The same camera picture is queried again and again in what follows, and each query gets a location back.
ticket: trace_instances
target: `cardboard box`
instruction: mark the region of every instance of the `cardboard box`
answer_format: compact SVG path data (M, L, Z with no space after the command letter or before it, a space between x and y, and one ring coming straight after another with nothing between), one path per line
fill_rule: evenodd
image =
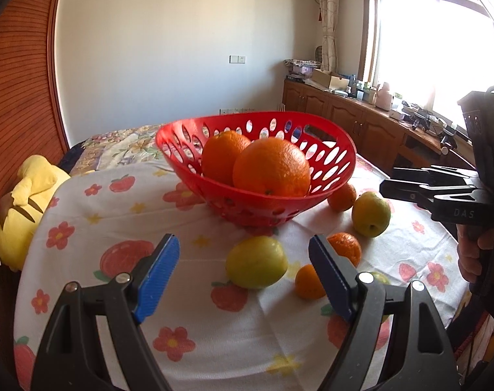
M314 69L311 79L326 88L330 88L331 90L343 91L346 90L349 82L348 79L340 78L333 72L320 69Z

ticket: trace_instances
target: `screw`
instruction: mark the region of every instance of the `screw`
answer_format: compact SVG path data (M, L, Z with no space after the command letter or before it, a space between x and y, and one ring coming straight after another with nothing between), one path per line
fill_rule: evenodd
M74 282L69 282L66 284L66 286L64 287L64 289L66 290L66 292L74 292L74 291L77 291L78 290L78 283L76 283L75 281Z
M359 274L359 280L364 283L372 283L374 276L370 272L363 272Z
M413 281L412 287L415 291L424 291L424 284L421 281Z
M115 281L117 281L118 283L127 283L131 280L131 275L129 273L119 273L116 278L115 278Z

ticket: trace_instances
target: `human hand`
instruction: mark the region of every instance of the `human hand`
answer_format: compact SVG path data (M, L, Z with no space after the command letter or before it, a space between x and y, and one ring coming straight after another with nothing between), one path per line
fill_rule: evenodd
M482 265L479 262L480 251L493 249L494 228L482 233L476 242L467 237L466 229L465 225L457 225L457 231L459 232L459 245L457 245L459 269L462 278L474 283L482 273Z

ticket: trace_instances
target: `curtain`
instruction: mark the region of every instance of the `curtain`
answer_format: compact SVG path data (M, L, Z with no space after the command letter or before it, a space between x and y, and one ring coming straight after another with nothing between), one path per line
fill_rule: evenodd
M337 72L337 49L335 48L335 29L339 0L319 0L323 26L323 63L321 69Z

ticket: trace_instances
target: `white tablecloth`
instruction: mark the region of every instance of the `white tablecloth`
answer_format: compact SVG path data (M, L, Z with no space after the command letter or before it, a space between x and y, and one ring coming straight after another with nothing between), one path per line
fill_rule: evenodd
M21 384L27 388L33 355L67 282L101 284L105 275L126 270L137 254L151 251L165 233L174 233L180 262L155 314L142 325L172 388L315 391L346 325L331 313L326 297L298 298L293 279L309 263L312 235L354 233L350 211L337 215L323 202L281 227L247 231L214 215L167 169L164 161L129 165L73 177L58 189L32 241L17 296L14 339ZM350 182L362 193L377 190L382 179L358 158ZM456 243L428 212L408 202L390 204L386 232L375 239L358 236L363 248L358 270L381 272L391 284L421 279L448 325L466 289ZM272 234L289 260L287 274L262 291L227 284L224 269L233 245L253 233ZM378 378L389 327L388 320L365 387ZM113 382L127 389L107 323L99 321L99 330Z

